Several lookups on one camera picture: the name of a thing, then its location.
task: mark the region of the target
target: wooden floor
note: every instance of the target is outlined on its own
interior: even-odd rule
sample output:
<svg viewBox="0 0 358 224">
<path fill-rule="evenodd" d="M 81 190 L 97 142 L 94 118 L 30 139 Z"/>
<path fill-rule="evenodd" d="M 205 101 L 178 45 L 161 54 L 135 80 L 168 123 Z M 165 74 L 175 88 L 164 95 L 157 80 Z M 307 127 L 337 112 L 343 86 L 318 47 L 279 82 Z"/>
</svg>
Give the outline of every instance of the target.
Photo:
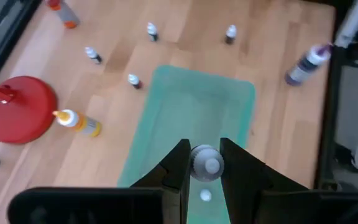
<svg viewBox="0 0 358 224">
<path fill-rule="evenodd" d="M 311 187 L 323 110 L 327 66 L 305 85 L 283 81 L 311 45 L 330 41 L 334 9 L 289 0 L 71 0 L 81 20 L 66 30 L 55 13 L 39 8 L 0 81 L 39 77 L 56 91 L 59 108 L 98 119 L 96 139 L 56 123 L 38 140 L 21 146 L 0 143 L 0 223 L 18 192 L 35 186 L 114 187 L 121 173 L 153 70 L 162 64 L 217 73 L 252 82 L 257 90 L 250 130 L 253 155 Z M 147 22 L 160 41 L 150 42 Z M 232 46 L 223 43 L 230 24 Z M 84 53 L 94 47 L 104 59 L 95 65 Z M 145 83 L 136 91 L 126 78 Z"/>
</svg>

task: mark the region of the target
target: silicone mat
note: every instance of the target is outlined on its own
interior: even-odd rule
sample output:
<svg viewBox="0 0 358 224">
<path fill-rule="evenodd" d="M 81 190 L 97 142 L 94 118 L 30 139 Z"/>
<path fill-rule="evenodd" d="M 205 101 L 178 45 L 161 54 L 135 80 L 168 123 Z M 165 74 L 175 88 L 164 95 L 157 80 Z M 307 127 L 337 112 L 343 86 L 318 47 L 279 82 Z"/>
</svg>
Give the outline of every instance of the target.
<svg viewBox="0 0 358 224">
<path fill-rule="evenodd" d="M 219 139 L 227 137 L 246 147 L 254 101 L 254 86 L 247 81 L 169 65 L 157 68 L 118 187 L 148 173 L 180 139 L 189 139 L 192 147 L 219 149 Z M 210 202 L 200 199 L 202 189 L 211 191 Z M 188 223 L 230 223 L 220 179 L 191 177 Z"/>
</svg>

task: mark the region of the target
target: red base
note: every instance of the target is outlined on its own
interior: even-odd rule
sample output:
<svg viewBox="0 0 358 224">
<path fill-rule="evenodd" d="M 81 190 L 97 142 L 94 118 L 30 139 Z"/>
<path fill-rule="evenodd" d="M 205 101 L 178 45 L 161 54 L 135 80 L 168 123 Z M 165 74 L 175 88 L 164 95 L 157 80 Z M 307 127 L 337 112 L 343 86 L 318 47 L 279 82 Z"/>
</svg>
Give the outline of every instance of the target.
<svg viewBox="0 0 358 224">
<path fill-rule="evenodd" d="M 23 144 L 46 132 L 57 107 L 52 89 L 38 78 L 25 76 L 10 78 L 3 85 L 17 94 L 6 104 L 0 100 L 0 141 Z"/>
</svg>

